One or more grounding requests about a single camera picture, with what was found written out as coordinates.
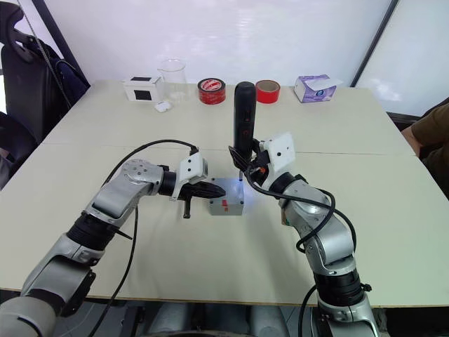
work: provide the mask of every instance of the brown sleeve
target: brown sleeve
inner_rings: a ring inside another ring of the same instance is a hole
[[[423,146],[445,143],[449,140],[449,103],[432,110],[412,125],[414,137]]]

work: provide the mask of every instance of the tissue box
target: tissue box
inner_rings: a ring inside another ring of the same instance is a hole
[[[323,102],[330,100],[338,84],[338,79],[328,75],[299,76],[295,83],[295,94],[302,103]]]
[[[133,77],[123,81],[129,100],[147,100],[159,102],[163,100],[163,83],[161,77]]]

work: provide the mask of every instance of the person's arm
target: person's arm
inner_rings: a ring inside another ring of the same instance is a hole
[[[402,131],[419,156],[423,146],[449,141],[449,103],[432,110],[425,118]]]

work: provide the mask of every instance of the silver robotic arm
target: silver robotic arm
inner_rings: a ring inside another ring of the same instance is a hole
[[[61,235],[26,279],[20,297],[0,306],[0,337],[52,336],[56,317],[75,313],[87,296],[95,273],[91,268],[141,197],[162,194],[186,201],[192,197],[224,195],[218,186],[200,182],[207,163],[199,152],[181,161],[177,172],[148,161],[127,161],[121,172],[104,185],[72,228]]]
[[[239,149],[230,147],[234,163],[246,172],[250,185],[259,192],[308,199],[330,206],[327,196],[307,184],[302,176],[292,176],[289,164],[295,161],[291,134],[266,141],[254,141],[256,152],[249,162]],[[356,269],[351,232],[332,215],[315,234],[309,235],[325,219],[330,207],[279,198],[283,224],[295,228],[305,239],[304,252],[314,273],[318,309],[311,324],[313,336],[379,337],[373,313]]]

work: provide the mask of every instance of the black pole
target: black pole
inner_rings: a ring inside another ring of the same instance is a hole
[[[371,55],[374,52],[374,49],[376,48],[377,43],[380,40],[380,37],[382,36],[385,27],[387,26],[388,22],[390,21],[391,16],[393,15],[394,9],[396,8],[399,0],[391,0],[390,5],[388,6],[387,12],[384,15],[384,18],[382,19],[382,22],[380,23],[379,28],[377,29],[376,35],[374,36],[373,41],[371,42],[370,48],[368,48],[368,51],[366,52],[365,57],[363,58],[362,63],[360,64],[360,67],[357,70],[356,76],[351,82],[351,87],[355,87],[357,85],[358,80],[360,79],[360,76],[362,76],[362,72],[364,71],[368,61],[371,58]]]
[[[62,53],[63,58],[70,63],[77,72],[86,79],[86,77],[83,74],[83,71],[79,67],[78,62],[75,60],[75,57],[72,54],[72,51],[70,50],[69,46],[67,45],[67,42],[65,41],[61,31],[58,28],[58,25],[56,25],[55,19],[53,19],[53,16],[51,15],[50,11],[48,10],[47,5],[45,4],[44,0],[32,0],[34,7],[36,7],[37,12],[42,18],[43,23],[47,27],[48,31],[50,32],[50,35],[53,37],[53,40],[56,43],[56,46],[58,46],[60,52]]]

